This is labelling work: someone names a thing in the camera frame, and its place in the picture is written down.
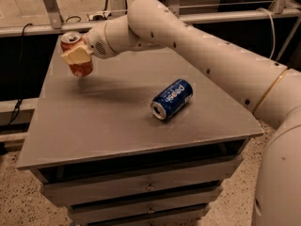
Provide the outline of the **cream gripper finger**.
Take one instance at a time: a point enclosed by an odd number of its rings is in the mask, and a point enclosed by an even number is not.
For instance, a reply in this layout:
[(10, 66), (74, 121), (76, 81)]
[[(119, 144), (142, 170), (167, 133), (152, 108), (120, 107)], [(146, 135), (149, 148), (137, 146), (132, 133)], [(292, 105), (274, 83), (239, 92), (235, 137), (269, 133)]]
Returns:
[(62, 50), (61, 58), (69, 65), (87, 63), (93, 55), (93, 51), (84, 44), (75, 45), (72, 48), (63, 47)]

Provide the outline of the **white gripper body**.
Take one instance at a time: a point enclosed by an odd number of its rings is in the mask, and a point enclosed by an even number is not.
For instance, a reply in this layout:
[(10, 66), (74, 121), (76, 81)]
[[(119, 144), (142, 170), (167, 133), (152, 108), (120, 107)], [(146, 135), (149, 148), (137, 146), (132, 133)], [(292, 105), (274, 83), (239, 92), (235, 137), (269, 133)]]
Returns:
[(92, 27), (85, 35), (84, 40), (88, 48), (93, 52), (93, 55), (107, 59), (114, 57), (117, 53), (109, 45), (106, 35), (105, 28), (107, 23), (99, 23)]

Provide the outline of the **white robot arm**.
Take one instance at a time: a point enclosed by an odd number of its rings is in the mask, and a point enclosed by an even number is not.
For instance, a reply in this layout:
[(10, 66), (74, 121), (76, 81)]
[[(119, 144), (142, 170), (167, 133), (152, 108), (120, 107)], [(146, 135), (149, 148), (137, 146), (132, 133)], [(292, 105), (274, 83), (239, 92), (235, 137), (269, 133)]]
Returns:
[(157, 0), (135, 0), (126, 15), (62, 39), (70, 65), (153, 44), (168, 47), (274, 127), (261, 160), (252, 226), (301, 226), (301, 72), (185, 24)]

